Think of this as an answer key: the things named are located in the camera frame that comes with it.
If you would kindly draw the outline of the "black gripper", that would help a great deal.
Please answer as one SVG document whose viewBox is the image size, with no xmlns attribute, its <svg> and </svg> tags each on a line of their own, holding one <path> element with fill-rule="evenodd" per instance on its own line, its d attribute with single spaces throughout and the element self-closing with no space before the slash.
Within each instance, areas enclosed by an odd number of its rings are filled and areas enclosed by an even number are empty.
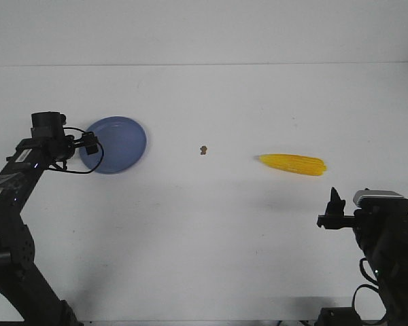
<svg viewBox="0 0 408 326">
<path fill-rule="evenodd" d="M 66 140 L 69 148 L 77 149 L 84 147 L 87 155 L 92 155 L 99 151 L 98 138 L 93 132 L 84 132 L 80 138 L 75 138 L 72 134 L 68 134 Z"/>
<path fill-rule="evenodd" d="M 355 228 L 357 221 L 354 216 L 344 215 L 345 200 L 342 200 L 338 191 L 330 189 L 330 200 L 326 206 L 325 215 L 319 215 L 317 226 L 326 230 L 340 230 L 342 228 Z"/>
</svg>

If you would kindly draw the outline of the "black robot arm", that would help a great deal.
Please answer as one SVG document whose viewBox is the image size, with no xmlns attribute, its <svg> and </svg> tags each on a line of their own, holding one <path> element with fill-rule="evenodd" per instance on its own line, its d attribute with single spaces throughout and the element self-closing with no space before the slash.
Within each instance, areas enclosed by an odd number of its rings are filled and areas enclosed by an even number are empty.
<svg viewBox="0 0 408 326">
<path fill-rule="evenodd" d="M 364 256 L 364 287 L 376 292 L 386 309 L 376 325 L 408 325 L 408 199 L 396 192 L 362 189 L 353 198 L 357 209 L 344 213 L 345 200 L 335 188 L 317 225 L 327 230 L 352 229 Z"/>
<path fill-rule="evenodd" d="M 0 172 L 0 294 L 22 317 L 21 325 L 80 325 L 35 265 L 35 243 L 20 216 L 44 171 L 65 173 L 77 148 L 102 152 L 93 132 L 65 134 L 65 115 L 34 113 L 31 137 L 21 140 Z"/>
</svg>

